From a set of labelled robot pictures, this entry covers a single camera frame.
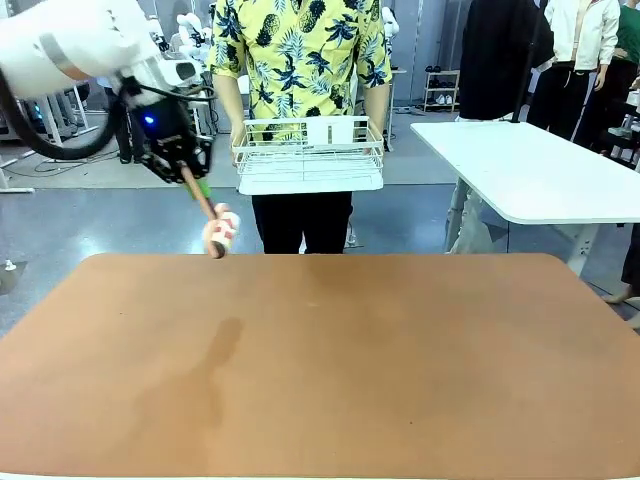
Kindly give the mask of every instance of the short-sleeve shirt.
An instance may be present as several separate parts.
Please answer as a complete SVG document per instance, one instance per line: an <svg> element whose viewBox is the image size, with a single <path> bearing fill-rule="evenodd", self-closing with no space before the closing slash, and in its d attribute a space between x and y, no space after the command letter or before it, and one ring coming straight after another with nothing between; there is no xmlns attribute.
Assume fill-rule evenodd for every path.
<svg viewBox="0 0 640 480"><path fill-rule="evenodd" d="M237 78L245 62L251 118L350 115L354 68L391 81L380 0L218 0L209 64Z"/></svg>
<svg viewBox="0 0 640 480"><path fill-rule="evenodd" d="M624 60L640 63L640 12L635 8L620 7L617 46L627 52Z"/></svg>

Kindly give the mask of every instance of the white jacket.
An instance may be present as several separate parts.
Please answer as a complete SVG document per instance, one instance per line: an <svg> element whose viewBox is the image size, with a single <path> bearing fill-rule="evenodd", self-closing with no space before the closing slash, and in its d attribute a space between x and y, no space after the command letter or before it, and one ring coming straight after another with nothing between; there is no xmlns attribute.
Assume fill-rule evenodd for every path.
<svg viewBox="0 0 640 480"><path fill-rule="evenodd" d="M573 56L573 44L580 0L549 0L545 16L554 34L553 50L556 61L569 62ZM592 0L582 23L576 54L576 70L595 70L598 60L609 65L618 43L618 0Z"/></svg>

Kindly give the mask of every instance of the black pants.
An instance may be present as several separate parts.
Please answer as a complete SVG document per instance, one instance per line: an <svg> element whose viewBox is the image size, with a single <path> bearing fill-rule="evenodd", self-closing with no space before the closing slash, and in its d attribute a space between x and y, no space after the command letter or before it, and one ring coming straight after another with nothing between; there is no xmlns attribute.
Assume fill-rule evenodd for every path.
<svg viewBox="0 0 640 480"><path fill-rule="evenodd" d="M256 195L252 198L264 253L298 253L304 234L306 253L342 253L351 192Z"/></svg>
<svg viewBox="0 0 640 480"><path fill-rule="evenodd" d="M634 294L640 295L640 224L631 231L631 245L622 269L622 281L631 285Z"/></svg>
<svg viewBox="0 0 640 480"><path fill-rule="evenodd" d="M540 75L527 122L571 140L588 89L588 71L554 65Z"/></svg>
<svg viewBox="0 0 640 480"><path fill-rule="evenodd" d="M610 127L622 125L624 111L617 108L616 103L627 101L637 71L638 66L627 60L614 58L611 61L604 87L591 94L582 114L575 138L578 145L598 153L607 149L600 141L600 135Z"/></svg>
<svg viewBox="0 0 640 480"><path fill-rule="evenodd" d="M104 89L109 100L109 107L118 101L118 96L113 93L110 88ZM131 154L134 158L140 158L144 155L144 132L138 121L131 115L128 115L130 121L127 122L126 118L120 123L118 130L116 130L116 141L118 142L118 148L120 149L120 158L123 160L131 160Z"/></svg>

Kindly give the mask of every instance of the cable on floor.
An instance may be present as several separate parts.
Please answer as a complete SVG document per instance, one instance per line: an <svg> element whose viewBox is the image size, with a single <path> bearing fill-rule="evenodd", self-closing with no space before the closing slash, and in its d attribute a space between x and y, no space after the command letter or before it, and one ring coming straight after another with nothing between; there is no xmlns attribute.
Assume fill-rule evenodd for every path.
<svg viewBox="0 0 640 480"><path fill-rule="evenodd" d="M49 173L49 172L55 172L55 173L52 173L50 175L30 175L28 173L16 172L16 171L10 170L8 168L4 168L3 170L5 172L7 172L7 173L10 173L11 175L17 175L19 177L29 177L29 178L55 177L55 176L58 176L58 175L62 175L63 173L67 173L70 170L73 170L73 169L78 168L78 167L89 166L89 165L93 165L94 163L104 162L106 160L113 160L114 158L117 158L117 153L118 153L118 150L114 150L114 151L111 151L111 152L101 153L101 154L97 154L97 155L94 155L92 157L89 157L87 159L89 161L84 161L84 162L78 161L77 165L72 165L70 167L57 167L57 168L50 168L50 169L47 169L47 170L40 170L38 167L40 167L41 165L47 163L47 161L49 160L49 159L45 159L42 162L40 162L38 165L36 165L34 167L34 169L33 169L34 172L37 172L37 173L45 173L46 174L46 173Z"/></svg>

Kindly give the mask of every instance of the black jacket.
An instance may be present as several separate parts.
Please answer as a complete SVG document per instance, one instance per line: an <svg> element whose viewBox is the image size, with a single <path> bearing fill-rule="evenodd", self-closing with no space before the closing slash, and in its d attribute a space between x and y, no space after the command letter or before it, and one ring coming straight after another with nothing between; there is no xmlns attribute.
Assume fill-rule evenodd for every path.
<svg viewBox="0 0 640 480"><path fill-rule="evenodd" d="M533 0L473 0L462 38L460 116L493 120L512 113L538 15ZM543 18L533 66L553 57Z"/></svg>

